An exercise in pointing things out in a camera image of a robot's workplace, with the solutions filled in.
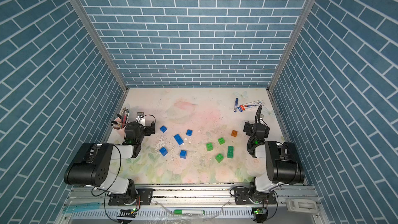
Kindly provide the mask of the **long blue lego brick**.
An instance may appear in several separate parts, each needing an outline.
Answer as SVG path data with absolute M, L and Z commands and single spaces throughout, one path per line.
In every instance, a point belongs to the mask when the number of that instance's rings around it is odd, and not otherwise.
M 174 135 L 174 139 L 177 142 L 178 145 L 182 145 L 184 143 L 183 139 L 179 134 Z

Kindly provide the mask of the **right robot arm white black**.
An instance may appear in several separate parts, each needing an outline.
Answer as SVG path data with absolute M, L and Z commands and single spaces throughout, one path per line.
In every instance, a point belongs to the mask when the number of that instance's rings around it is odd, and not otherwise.
M 273 191 L 283 185 L 304 183 L 305 170 L 296 145 L 290 142 L 267 141 L 270 127 L 261 117 L 262 106 L 256 111 L 254 123 L 246 122 L 244 132 L 249 136 L 247 151 L 257 159 L 264 159 L 266 171 L 253 179 L 249 186 L 249 199 L 265 202 Z

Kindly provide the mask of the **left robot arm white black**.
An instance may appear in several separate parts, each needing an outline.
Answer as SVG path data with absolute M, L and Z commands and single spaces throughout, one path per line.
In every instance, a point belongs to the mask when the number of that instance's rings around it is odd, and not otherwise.
M 119 176 L 109 170 L 113 160 L 122 161 L 138 157 L 145 136 L 155 134 L 155 121 L 144 126 L 144 117 L 128 123 L 124 128 L 122 144 L 84 143 L 64 174 L 68 185 L 90 186 L 102 190 L 109 196 L 110 206 L 150 205 L 152 189 L 136 189 L 132 179 Z

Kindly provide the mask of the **small blue lego far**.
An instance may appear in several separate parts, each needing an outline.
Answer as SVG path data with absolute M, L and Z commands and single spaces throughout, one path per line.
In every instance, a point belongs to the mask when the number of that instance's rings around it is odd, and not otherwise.
M 162 126 L 162 127 L 160 128 L 160 130 L 164 133 L 164 132 L 167 130 L 167 128 L 166 128 L 165 126 Z

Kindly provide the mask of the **orange lego brick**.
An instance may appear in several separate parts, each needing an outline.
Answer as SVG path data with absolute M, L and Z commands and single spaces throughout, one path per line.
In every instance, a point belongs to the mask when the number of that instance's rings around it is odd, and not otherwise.
M 233 130 L 232 133 L 231 133 L 231 135 L 232 135 L 233 137 L 237 137 L 237 134 L 238 134 L 238 132 L 237 132 L 236 130 Z

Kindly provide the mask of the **long green lego brick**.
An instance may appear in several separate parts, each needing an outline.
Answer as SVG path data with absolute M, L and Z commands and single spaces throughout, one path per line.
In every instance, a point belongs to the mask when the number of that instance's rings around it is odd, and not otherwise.
M 233 146 L 228 146 L 227 158 L 232 159 L 233 157 L 234 157 L 234 147 Z

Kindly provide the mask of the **green lego small upper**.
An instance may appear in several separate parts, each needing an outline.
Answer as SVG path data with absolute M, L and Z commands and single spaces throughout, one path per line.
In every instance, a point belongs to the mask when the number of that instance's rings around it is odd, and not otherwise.
M 225 142 L 226 142 L 226 141 L 225 141 L 224 138 L 219 138 L 219 139 L 218 139 L 218 143 L 219 143 L 220 145 L 224 144 Z

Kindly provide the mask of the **green lego left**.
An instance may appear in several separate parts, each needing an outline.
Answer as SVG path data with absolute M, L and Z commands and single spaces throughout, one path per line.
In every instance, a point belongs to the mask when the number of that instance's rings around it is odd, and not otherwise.
M 213 150 L 213 144 L 212 143 L 206 143 L 206 149 L 207 151 L 212 151 Z

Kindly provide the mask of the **pink pen bucket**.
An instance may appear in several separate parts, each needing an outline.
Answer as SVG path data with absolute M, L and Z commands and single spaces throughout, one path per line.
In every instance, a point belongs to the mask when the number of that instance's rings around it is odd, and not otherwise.
M 121 122 L 122 120 L 120 118 L 116 118 L 115 120 L 111 121 L 112 128 L 122 137 L 124 138 L 125 136 L 125 126 L 121 128 L 121 126 L 118 124 L 118 122 Z

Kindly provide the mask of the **bundle of pens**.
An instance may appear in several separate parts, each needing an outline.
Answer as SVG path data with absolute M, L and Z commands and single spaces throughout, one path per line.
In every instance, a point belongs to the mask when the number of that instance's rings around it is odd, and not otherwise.
M 127 108 L 123 108 L 120 114 L 117 114 L 117 118 L 120 118 L 122 121 L 118 122 L 118 124 L 123 128 L 129 123 L 129 114 L 130 111 Z

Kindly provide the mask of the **blue marker pen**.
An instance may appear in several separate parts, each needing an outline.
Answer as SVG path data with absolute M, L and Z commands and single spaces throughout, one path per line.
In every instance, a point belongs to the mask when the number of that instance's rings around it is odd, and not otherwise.
M 237 111 L 238 111 L 238 98 L 236 98 L 234 102 L 234 113 L 236 113 Z

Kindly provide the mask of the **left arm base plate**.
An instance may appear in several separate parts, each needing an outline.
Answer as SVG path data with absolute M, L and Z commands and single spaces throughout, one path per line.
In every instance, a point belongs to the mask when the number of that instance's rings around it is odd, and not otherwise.
M 129 206 L 129 205 L 150 205 L 153 196 L 153 189 L 135 189 L 135 191 L 130 194 L 129 192 L 125 194 L 110 194 L 108 205 L 110 206 Z

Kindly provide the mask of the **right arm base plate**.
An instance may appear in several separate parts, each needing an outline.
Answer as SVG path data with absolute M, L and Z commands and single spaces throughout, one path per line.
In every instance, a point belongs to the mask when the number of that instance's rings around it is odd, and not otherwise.
M 276 197 L 272 193 L 252 192 L 249 188 L 241 186 L 231 188 L 230 195 L 234 198 L 237 205 L 277 203 Z

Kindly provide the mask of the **green marker on rail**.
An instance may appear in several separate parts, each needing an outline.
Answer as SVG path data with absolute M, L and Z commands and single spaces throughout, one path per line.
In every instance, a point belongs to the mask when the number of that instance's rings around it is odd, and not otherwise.
M 204 215 L 205 211 L 201 209 L 175 209 L 173 213 L 179 215 Z

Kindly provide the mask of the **aluminium front rail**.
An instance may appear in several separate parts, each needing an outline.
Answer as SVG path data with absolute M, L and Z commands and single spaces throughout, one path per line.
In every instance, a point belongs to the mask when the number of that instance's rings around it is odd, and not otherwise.
M 237 205 L 230 195 L 239 184 L 214 185 L 140 185 L 137 189 L 153 189 L 150 205 L 110 206 L 109 197 L 103 198 L 97 192 L 76 188 L 65 203 L 60 224 L 73 222 L 138 224 L 138 223 L 209 223 L 222 220 L 241 219 L 249 223 L 323 224 L 319 198 L 312 186 L 282 186 L 273 191 L 276 204 Z M 317 203 L 317 214 L 290 212 L 286 200 L 309 199 Z M 201 209 L 204 215 L 174 214 L 175 209 Z

